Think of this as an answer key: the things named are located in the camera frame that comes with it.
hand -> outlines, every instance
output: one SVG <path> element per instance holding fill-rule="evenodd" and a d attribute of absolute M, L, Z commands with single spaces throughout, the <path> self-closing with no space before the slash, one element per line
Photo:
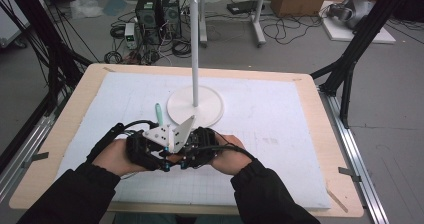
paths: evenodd
<path fill-rule="evenodd" d="M 133 172 L 147 171 L 146 168 L 131 163 L 125 153 L 126 140 L 116 139 L 110 143 L 93 161 L 93 165 L 105 168 L 115 175 L 123 176 Z"/>
<path fill-rule="evenodd" d="M 243 143 L 233 135 L 221 136 L 219 134 L 215 134 L 215 137 L 219 142 L 219 145 L 231 143 L 245 149 Z M 234 176 L 251 162 L 252 160 L 241 152 L 224 150 L 218 153 L 218 155 L 210 161 L 210 165 L 224 174 Z"/>

black sleeve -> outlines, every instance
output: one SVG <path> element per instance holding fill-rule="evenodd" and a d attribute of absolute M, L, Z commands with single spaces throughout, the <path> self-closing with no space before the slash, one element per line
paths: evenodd
<path fill-rule="evenodd" d="M 235 175 L 231 183 L 244 223 L 319 224 L 294 202 L 277 173 L 265 168 L 257 159 Z"/>
<path fill-rule="evenodd" d="M 120 177 L 84 163 L 66 171 L 18 223 L 99 223 Z"/>

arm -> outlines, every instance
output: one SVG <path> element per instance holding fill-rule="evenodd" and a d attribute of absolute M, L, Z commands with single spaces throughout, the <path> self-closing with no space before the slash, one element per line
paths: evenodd
<path fill-rule="evenodd" d="M 120 176 L 145 170 L 128 161 L 125 140 L 115 140 L 92 164 L 66 171 L 18 223 L 99 223 Z"/>
<path fill-rule="evenodd" d="M 217 139 L 221 145 L 232 143 L 244 148 L 234 136 L 217 135 Z M 234 175 L 231 183 L 244 223 L 319 223 L 294 202 L 279 176 L 257 159 L 252 161 L 241 153 L 223 151 L 211 165 L 218 171 Z"/>

gray floor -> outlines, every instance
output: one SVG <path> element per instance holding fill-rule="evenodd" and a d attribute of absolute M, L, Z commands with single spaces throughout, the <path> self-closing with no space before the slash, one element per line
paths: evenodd
<path fill-rule="evenodd" d="M 70 0 L 61 0 L 66 5 Z M 105 6 L 108 0 L 99 0 Z M 207 11 L 226 13 L 230 0 L 208 3 Z M 129 2 L 117 16 L 72 20 L 94 54 L 101 59 L 111 50 L 110 24 L 134 9 Z M 288 45 L 267 38 L 257 48 L 248 22 L 208 19 L 208 46 L 199 50 L 202 68 L 312 73 L 337 60 L 347 42 L 330 41 L 324 28 L 310 28 Z M 423 31 L 397 29 L 424 41 Z M 368 172 L 391 223 L 424 223 L 424 48 L 408 36 L 386 26 L 397 40 L 394 45 L 372 44 L 360 59 L 352 86 L 349 123 Z M 289 36 L 303 30 L 290 29 Z M 93 59 L 72 35 L 80 54 Z M 169 56 L 156 65 L 189 67 L 190 59 Z M 12 140 L 47 89 L 30 48 L 9 47 L 0 52 L 0 151 Z M 321 84 L 325 78 L 316 80 Z M 6 199 L 0 205 L 2 223 L 14 223 L 21 211 L 10 210 Z M 110 223 L 109 215 L 103 222 Z M 358 219 L 322 218 L 322 223 L 370 223 Z"/>

round base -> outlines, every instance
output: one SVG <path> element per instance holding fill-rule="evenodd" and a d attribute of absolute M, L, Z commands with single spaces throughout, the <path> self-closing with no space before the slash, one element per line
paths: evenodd
<path fill-rule="evenodd" d="M 184 87 L 168 99 L 167 109 L 171 119 L 181 124 L 191 116 L 196 116 L 193 128 L 209 127 L 221 119 L 224 114 L 224 102 L 221 96 L 209 87 L 199 86 L 198 106 L 193 106 L 193 87 Z"/>

